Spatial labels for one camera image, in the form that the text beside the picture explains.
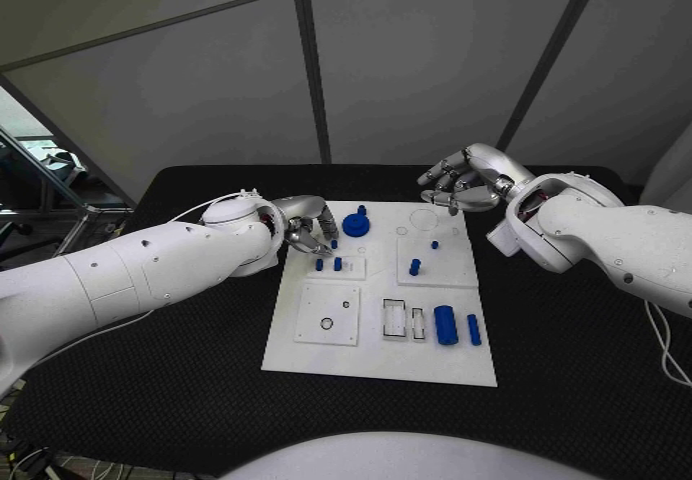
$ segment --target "white board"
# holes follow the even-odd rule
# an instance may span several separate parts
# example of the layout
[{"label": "white board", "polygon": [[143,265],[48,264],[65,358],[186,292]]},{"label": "white board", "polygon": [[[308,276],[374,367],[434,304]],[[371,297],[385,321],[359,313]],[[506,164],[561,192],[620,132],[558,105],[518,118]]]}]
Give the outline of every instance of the white board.
[{"label": "white board", "polygon": [[[339,223],[357,212],[361,204],[336,201],[328,203]],[[333,271],[333,260],[325,261],[323,272],[329,274],[316,275],[318,258],[289,249],[263,370],[496,387],[491,340],[463,215],[450,217],[446,208],[419,203],[367,202],[364,205],[371,230],[359,238],[352,238],[342,232],[335,254],[344,258],[364,259],[365,279],[361,279],[361,275],[354,279],[351,270],[345,270],[345,275],[339,277],[339,272]],[[328,243],[318,222],[313,234]],[[406,248],[398,248],[398,239],[406,240]],[[440,242],[436,251],[432,249],[433,240]],[[408,257],[413,254],[417,255],[414,258],[423,257],[424,265],[419,277],[411,277],[414,283],[407,284],[398,278],[398,265],[411,263]],[[450,265],[463,269],[462,275],[450,276]],[[444,277],[446,286],[426,284],[429,274],[432,278],[436,275]],[[440,278],[432,283],[440,285]],[[358,327],[354,329],[349,323],[345,330],[349,335],[355,332],[357,337],[351,340],[349,336],[345,341],[339,334],[341,340],[335,341],[326,335],[326,339],[321,340],[315,336],[322,333],[321,330],[325,331],[321,328],[323,318],[333,319],[346,313],[346,287],[359,289]],[[309,318],[306,307],[302,307],[306,288],[318,289],[321,297],[329,298],[331,301],[326,302],[332,305],[319,312],[309,312]],[[407,338],[400,341],[388,341],[383,335],[384,299],[406,302]],[[455,309],[459,332],[456,345],[440,345],[437,342],[433,310],[440,305],[450,305]],[[421,308],[424,312],[423,342],[414,342],[413,338],[414,308]],[[348,310],[349,314],[355,312],[354,308]],[[478,317],[483,342],[481,346],[473,346],[470,342],[469,314]],[[297,341],[297,335],[308,330],[315,335],[310,341],[325,343],[308,343],[305,337]]]}]

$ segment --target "blue cylinder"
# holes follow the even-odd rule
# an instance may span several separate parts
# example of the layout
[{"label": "blue cylinder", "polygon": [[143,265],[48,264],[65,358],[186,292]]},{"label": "blue cylinder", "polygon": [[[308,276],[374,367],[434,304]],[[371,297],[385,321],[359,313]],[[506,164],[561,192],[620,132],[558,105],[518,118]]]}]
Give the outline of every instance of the blue cylinder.
[{"label": "blue cylinder", "polygon": [[411,261],[411,268],[408,269],[408,273],[416,277],[419,275],[419,269],[421,268],[421,261],[414,258]]},{"label": "blue cylinder", "polygon": [[368,217],[358,213],[352,213],[344,219],[342,230],[349,237],[362,237],[371,230],[371,221],[368,220]]},{"label": "blue cylinder", "polygon": [[472,336],[472,345],[476,347],[481,345],[481,330],[479,330],[479,320],[476,315],[469,315],[469,335]]},{"label": "blue cylinder", "polygon": [[436,328],[440,345],[457,344],[457,323],[455,321],[455,310],[449,305],[440,305],[436,307]]}]

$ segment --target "black table surface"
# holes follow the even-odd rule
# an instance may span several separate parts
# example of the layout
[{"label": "black table surface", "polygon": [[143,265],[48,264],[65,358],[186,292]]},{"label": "black table surface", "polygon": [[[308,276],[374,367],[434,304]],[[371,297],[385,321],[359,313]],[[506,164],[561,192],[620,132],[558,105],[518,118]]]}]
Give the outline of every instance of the black table surface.
[{"label": "black table surface", "polygon": [[[599,167],[590,174],[628,201]],[[204,166],[162,171],[136,231],[240,188],[271,199],[420,201],[414,166]],[[545,456],[606,478],[692,478],[692,392],[667,379],[642,300],[592,262],[566,274],[485,238],[502,208],[468,215],[498,388],[261,371],[280,266],[159,310],[26,375],[5,421],[16,437],[74,454],[221,474],[316,437],[410,431]],[[690,320],[671,314],[672,351],[692,364]]]}]

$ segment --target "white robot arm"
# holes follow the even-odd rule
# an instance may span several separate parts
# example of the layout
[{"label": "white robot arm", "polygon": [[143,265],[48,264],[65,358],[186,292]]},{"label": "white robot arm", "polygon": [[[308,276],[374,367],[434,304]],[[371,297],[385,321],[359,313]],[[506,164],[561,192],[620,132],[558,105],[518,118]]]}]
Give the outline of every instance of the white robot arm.
[{"label": "white robot arm", "polygon": [[172,221],[0,273],[0,396],[71,340],[277,265],[284,238],[306,253],[332,254],[310,236],[315,218],[328,239],[339,235],[325,199],[233,196],[208,202],[202,224]]},{"label": "white robot arm", "polygon": [[[475,174],[485,186],[473,187]],[[626,207],[583,175],[535,177],[509,156],[475,144],[420,177],[436,205],[483,211],[508,202],[505,220],[488,239],[509,257],[524,250],[550,271],[592,260],[616,286],[692,317],[692,216],[655,206]]]}]

